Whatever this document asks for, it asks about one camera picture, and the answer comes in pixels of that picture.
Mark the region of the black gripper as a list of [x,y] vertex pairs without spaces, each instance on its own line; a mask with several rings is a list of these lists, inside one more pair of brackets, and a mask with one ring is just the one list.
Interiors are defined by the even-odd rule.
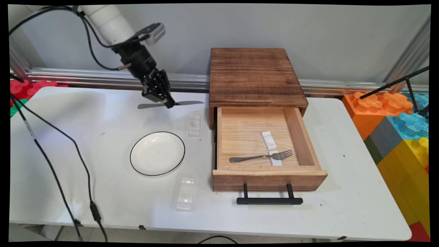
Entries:
[[154,103],[162,102],[166,108],[175,105],[165,70],[156,70],[157,63],[143,44],[121,44],[114,47],[114,52],[119,54],[122,64],[130,64],[129,72],[144,84],[141,93],[144,98]]

